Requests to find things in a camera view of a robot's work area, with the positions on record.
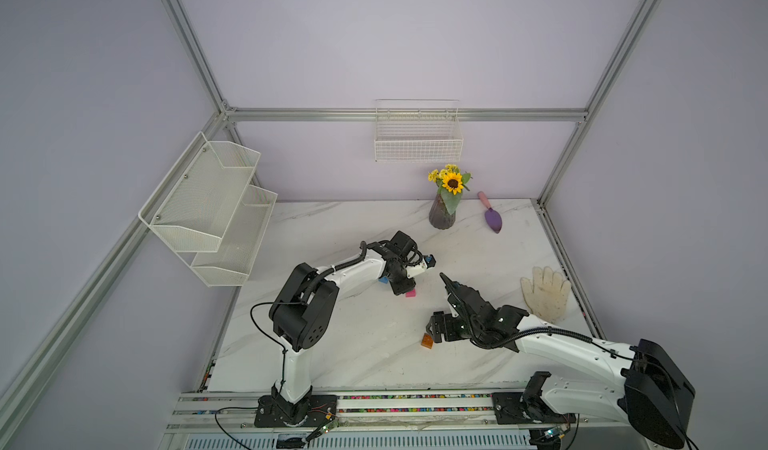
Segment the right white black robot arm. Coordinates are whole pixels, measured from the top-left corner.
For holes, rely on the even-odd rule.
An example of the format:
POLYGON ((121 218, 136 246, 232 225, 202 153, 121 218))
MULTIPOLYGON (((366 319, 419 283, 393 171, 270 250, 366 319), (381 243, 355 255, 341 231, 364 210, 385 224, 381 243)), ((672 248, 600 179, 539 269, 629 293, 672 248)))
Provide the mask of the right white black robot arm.
POLYGON ((693 449, 688 435, 696 391, 668 353, 642 339, 636 345, 598 340, 547 323, 528 311, 494 307, 472 287, 443 276, 448 312, 434 313, 426 331, 434 342, 466 340, 486 350, 542 357, 585 380, 535 372, 521 392, 492 396, 498 423, 565 425, 587 415, 630 425, 667 449, 693 449))

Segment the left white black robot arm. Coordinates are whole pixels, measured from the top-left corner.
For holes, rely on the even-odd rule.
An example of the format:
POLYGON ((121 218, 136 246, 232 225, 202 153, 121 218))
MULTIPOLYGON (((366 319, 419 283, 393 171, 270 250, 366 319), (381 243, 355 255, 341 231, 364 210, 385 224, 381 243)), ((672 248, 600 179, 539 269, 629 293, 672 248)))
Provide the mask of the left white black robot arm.
POLYGON ((254 328, 280 348, 280 374, 270 396, 290 406, 309 399, 310 350, 327 332, 343 293, 383 281, 393 295, 403 296, 435 266, 436 257, 423 253, 402 231, 388 240, 363 241, 357 255, 336 264, 297 265, 275 299, 249 310, 254 328))

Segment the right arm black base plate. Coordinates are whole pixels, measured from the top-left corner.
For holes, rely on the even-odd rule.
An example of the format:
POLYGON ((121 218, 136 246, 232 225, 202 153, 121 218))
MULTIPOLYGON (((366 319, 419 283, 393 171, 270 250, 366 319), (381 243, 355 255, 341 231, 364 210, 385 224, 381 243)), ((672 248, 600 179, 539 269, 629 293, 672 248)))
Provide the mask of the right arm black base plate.
POLYGON ((498 425, 574 424, 575 414, 559 414, 540 397, 526 398, 523 392, 494 392, 492 409, 498 425))

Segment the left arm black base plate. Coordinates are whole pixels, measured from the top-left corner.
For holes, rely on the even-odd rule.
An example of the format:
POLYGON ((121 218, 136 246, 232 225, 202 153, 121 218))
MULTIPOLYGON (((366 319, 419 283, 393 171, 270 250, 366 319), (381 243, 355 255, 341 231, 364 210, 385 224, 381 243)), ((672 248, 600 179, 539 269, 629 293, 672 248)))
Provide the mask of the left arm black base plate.
POLYGON ((256 428, 319 427, 328 423, 337 413, 337 395, 313 395, 290 403, 281 395, 265 395, 259 398, 255 414, 256 428))

